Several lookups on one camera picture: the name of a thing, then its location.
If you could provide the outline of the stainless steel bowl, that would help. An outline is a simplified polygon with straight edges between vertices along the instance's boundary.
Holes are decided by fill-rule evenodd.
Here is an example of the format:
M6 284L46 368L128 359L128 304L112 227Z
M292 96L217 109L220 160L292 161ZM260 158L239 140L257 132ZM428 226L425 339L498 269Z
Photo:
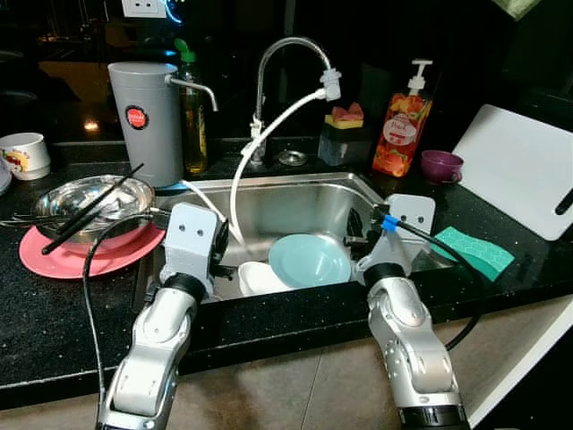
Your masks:
M83 206L90 204L119 177L118 175L87 176L59 185L41 195L31 206L32 216L62 216L62 218L39 226L40 234L49 240L54 240L61 225ZM136 213L147 212L154 201L154 188L131 177L99 205L98 216L81 232L75 233L68 241L68 245L89 245L114 222Z

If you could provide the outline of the black chopstick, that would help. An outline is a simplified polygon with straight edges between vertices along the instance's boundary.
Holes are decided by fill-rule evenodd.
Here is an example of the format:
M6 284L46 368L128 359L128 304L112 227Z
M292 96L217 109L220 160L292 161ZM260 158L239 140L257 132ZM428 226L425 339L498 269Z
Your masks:
M81 232L84 228L86 228L93 219L98 216L98 209L101 208L101 203L111 195L117 189L125 183L128 179L131 179L135 175L139 169L144 167L144 163L140 163L138 167L131 169L130 172L127 173L126 176L120 176L118 180L115 181L114 184L110 185L106 190L103 190L102 193L99 194L97 198L94 198L90 204L83 206L79 211L75 212L71 218L68 219L63 225L60 226L60 229L57 230L57 237L54 238L49 245L42 247L41 253L44 255L49 255L53 253L54 250L57 249L58 246L62 245L66 241L70 240L71 237L77 232Z
M36 209L49 216L50 221L37 226L36 230L50 242L41 246L40 252L50 254L58 247L71 251L77 246L86 251L101 234L126 235L128 240L134 240L141 224L127 218L147 212L154 202L151 185L135 177L141 168L143 165L122 176L85 177L42 196Z

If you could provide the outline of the small white bowl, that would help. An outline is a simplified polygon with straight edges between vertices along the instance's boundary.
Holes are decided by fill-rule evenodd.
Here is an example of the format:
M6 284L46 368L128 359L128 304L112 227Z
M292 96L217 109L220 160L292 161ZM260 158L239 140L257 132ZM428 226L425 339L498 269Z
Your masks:
M265 262L245 262L237 267L240 291L245 297L287 292L291 288Z

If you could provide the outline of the stainless steel sink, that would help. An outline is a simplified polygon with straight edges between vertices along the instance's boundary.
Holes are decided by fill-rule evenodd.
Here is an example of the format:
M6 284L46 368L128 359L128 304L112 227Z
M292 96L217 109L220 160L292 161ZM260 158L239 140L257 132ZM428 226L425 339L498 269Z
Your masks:
M347 214L356 209L362 217L364 237L372 244L375 233L367 233L369 214L385 201L363 177L352 173L247 177L235 190L229 180L196 181L164 190L158 198L160 209L178 203L200 206L213 204L222 213L232 213L236 202L238 225L244 241L230 238L221 261L221 274L213 280L213 302L246 298L240 291L237 267L245 262L269 260L269 248L282 237L293 234L327 235L341 246L347 237Z

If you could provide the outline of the black sponge holder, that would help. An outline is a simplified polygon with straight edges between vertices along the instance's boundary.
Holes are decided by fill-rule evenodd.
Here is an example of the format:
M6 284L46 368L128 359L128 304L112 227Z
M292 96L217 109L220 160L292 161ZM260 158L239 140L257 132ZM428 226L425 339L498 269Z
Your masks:
M329 167L365 167L372 159L375 141L367 127L336 128L324 125L318 156Z

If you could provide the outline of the round steel countertop cap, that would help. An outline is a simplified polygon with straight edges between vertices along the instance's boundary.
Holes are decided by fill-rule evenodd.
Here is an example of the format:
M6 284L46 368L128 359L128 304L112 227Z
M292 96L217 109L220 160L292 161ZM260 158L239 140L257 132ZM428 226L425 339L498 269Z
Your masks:
M283 167L303 167L307 163L310 156L298 150L286 149L280 151L276 156L276 160Z

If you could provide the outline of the green capped oil bottle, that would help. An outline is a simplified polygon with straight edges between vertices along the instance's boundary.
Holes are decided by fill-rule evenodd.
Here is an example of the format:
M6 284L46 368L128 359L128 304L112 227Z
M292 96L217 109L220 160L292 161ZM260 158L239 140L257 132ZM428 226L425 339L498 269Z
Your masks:
M175 49L180 58L176 78L180 81L200 83L198 81L196 54L183 39L175 40ZM204 171L206 164L208 164L204 101L203 90L180 87L180 103L183 110L183 159L185 171L189 175L198 175Z

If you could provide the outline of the purple cup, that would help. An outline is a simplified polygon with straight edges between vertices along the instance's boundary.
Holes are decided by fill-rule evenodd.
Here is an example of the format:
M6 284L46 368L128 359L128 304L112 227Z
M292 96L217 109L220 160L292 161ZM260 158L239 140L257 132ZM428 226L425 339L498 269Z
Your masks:
M462 157L453 152L427 149L422 152L421 170L426 180L433 184L455 184L462 180Z

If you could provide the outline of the orange soap pump bottle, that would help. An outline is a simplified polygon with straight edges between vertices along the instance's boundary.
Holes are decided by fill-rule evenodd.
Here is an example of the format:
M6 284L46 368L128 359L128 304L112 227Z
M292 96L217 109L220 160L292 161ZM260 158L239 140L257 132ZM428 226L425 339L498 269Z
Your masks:
M412 168L425 120L432 109L424 73L433 61L417 58L412 63L418 70L406 83L406 91L398 91L386 103L380 139L372 157L372 171L383 175L402 177Z

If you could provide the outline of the yellow and red sponge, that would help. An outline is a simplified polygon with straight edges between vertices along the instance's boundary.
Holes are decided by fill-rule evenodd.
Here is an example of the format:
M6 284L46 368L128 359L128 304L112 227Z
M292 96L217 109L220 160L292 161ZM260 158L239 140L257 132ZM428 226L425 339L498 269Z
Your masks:
M324 119L327 125L336 130L356 130L364 127L364 112L359 102L349 104L349 107L333 107Z

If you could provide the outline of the teal wavy sponge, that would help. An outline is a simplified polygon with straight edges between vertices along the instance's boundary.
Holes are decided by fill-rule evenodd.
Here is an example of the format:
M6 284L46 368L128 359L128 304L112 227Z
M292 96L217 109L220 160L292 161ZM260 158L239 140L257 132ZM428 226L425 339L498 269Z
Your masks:
M447 227L434 237L462 254L490 282L496 281L515 261L515 257L503 247L471 237L454 227Z

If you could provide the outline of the grey water filter canister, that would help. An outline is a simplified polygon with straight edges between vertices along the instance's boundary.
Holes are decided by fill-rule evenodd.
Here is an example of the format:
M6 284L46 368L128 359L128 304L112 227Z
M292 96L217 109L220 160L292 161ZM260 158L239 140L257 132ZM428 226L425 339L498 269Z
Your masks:
M210 87L176 77L169 63L117 62L107 66L115 111L120 120L128 159L137 167L134 177L154 188L171 187L183 180L183 110L179 87L208 95Z

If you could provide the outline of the chrome gooseneck faucet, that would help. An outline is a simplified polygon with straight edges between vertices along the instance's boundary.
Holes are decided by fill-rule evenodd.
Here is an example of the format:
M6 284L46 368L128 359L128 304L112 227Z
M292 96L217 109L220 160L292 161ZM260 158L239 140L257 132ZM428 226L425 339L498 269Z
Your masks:
M324 98L327 101L335 101L341 97L340 78L341 73L332 65L330 57L327 53L310 38L305 37L285 37L275 41L273 45L263 52L261 61L259 62L259 69L257 73L257 85L255 85L255 108L252 115L251 123L251 136L253 144L253 152L251 159L247 161L250 167L263 167L266 164L266 148L265 142L269 139L270 125L263 122L263 103L265 103L265 74L269 60L281 48L289 45L298 45L310 49L322 62L326 70L323 71L320 82L322 88L326 91Z

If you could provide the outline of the white cutting board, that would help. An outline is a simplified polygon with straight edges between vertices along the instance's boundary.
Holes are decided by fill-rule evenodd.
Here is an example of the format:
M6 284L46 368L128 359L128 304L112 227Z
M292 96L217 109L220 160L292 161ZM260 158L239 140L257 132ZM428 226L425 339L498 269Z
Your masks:
M573 133L483 104L453 150L461 185L521 226L556 241L572 213L555 212L573 188Z

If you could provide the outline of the pink plate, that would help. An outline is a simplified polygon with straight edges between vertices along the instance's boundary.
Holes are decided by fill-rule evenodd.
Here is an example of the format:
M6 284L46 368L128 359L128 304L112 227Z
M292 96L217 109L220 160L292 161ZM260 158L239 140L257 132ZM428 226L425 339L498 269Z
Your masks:
M130 243L111 247L110 240L99 246L99 251L91 263L90 276L104 275L125 269L148 255L164 240L164 230L147 227ZM53 253L44 255L42 247L48 245L49 238L41 235L36 229L26 230L18 246L18 254L26 269L47 278L78 280L81 278L83 259L86 254L71 253L64 247L58 247Z

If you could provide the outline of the white printed cup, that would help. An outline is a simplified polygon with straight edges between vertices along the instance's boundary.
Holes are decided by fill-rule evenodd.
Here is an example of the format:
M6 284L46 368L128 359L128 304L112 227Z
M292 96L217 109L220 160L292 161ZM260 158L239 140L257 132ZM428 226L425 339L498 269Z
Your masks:
M0 156L21 181L31 181L52 172L52 159L41 133L13 133L0 138Z

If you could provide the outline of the hanging green cloth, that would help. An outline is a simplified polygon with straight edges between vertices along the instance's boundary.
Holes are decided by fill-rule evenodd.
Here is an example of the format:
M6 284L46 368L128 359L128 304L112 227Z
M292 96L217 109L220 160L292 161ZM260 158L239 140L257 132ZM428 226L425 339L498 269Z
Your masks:
M541 3L542 0L492 0L512 20L520 21L525 15Z

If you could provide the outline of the white wall socket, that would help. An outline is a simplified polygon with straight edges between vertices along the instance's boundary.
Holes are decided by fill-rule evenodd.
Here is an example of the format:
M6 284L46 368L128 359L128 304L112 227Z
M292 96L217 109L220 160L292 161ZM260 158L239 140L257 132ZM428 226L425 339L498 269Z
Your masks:
M167 18L167 0L120 0L127 18Z

